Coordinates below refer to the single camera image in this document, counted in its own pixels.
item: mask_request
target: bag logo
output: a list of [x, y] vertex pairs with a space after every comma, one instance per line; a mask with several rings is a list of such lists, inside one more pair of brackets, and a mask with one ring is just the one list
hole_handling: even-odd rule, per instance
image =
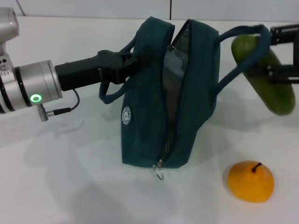
[[128, 125], [131, 121], [131, 109], [126, 106], [121, 113], [121, 120], [124, 125]]

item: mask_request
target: teal bag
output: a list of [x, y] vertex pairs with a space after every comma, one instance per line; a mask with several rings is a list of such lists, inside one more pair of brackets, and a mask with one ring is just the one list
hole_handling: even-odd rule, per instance
[[[263, 26], [240, 26], [219, 35], [214, 28], [188, 20], [171, 43], [174, 26], [150, 17], [122, 50], [150, 55], [150, 65], [130, 77], [120, 90], [106, 95], [109, 83], [101, 83], [99, 97], [110, 104], [125, 93], [121, 111], [122, 162], [138, 167], [179, 168], [188, 162], [198, 129], [213, 114], [218, 93], [236, 76], [258, 62], [270, 49], [271, 35]], [[220, 42], [240, 34], [260, 34], [258, 47], [220, 82]], [[169, 45], [185, 60], [174, 119], [169, 118], [163, 84], [164, 58]], [[167, 63], [173, 70], [181, 61]]]

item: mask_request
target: white table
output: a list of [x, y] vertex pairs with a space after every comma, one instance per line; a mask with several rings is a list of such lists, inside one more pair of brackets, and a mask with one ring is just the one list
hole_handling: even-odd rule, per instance
[[[142, 20], [20, 17], [20, 36], [7, 43], [14, 65], [54, 64], [118, 51]], [[184, 21], [171, 21], [177, 26]], [[256, 22], [206, 21], [220, 33]], [[266, 23], [268, 27], [278, 23]], [[220, 77], [235, 67], [232, 39], [221, 44]], [[292, 46], [275, 48], [292, 62]], [[189, 162], [165, 170], [121, 163], [122, 99], [104, 105], [99, 85], [78, 89], [79, 107], [41, 122], [35, 108], [0, 116], [1, 224], [281, 224], [298, 223], [299, 108], [271, 114], [243, 75], [219, 96], [214, 115], [198, 131]], [[297, 96], [299, 88], [295, 86]], [[72, 91], [45, 104], [72, 106]], [[223, 184], [227, 167], [243, 160], [267, 165], [276, 178], [266, 203], [235, 199]]]

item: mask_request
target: pear stem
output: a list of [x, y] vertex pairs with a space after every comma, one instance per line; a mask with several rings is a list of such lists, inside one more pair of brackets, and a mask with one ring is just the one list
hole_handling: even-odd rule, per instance
[[256, 172], [256, 168], [258, 168], [261, 165], [262, 165], [261, 162], [259, 162], [258, 164], [256, 164], [256, 166], [252, 168], [252, 172]]

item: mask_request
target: cucumber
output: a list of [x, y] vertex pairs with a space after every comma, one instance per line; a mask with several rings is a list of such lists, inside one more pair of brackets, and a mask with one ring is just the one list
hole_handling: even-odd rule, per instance
[[[240, 35], [235, 38], [231, 49], [236, 63], [240, 64], [257, 45], [257, 36]], [[280, 65], [280, 61], [270, 49], [269, 53], [257, 64], [262, 66]], [[244, 72], [245, 77], [271, 112], [283, 116], [293, 111], [295, 94], [291, 84], [270, 84], [265, 72], [261, 71], [264, 74], [255, 77], [251, 77], [250, 72], [252, 71]]]

